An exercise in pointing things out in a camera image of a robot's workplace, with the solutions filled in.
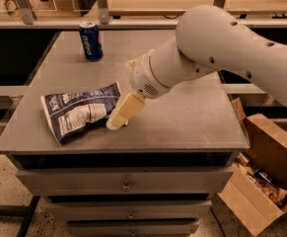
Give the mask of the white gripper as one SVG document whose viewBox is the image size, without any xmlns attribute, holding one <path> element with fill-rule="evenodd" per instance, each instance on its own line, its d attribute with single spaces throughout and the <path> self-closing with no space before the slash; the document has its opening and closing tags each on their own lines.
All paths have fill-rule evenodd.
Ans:
<svg viewBox="0 0 287 237">
<path fill-rule="evenodd" d="M 127 93 L 117 101 L 106 123 L 108 129 L 117 130 L 128 125 L 145 107 L 145 98 L 156 99 L 170 92 L 170 88 L 161 84 L 154 75 L 151 66 L 152 53 L 153 49 L 140 58 L 128 60 L 128 65 L 132 67 L 129 83 L 137 93 Z"/>
</svg>

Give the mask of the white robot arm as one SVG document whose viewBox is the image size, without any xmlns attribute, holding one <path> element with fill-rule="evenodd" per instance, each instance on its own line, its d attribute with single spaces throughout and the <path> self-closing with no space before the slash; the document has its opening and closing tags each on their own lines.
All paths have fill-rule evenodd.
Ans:
<svg viewBox="0 0 287 237">
<path fill-rule="evenodd" d="M 287 108 L 287 45 L 259 36 L 221 8 L 202 5 L 181 16 L 173 38 L 133 62 L 133 91 L 117 101 L 107 127 L 121 128 L 147 99 L 218 70 L 249 80 Z"/>
</svg>

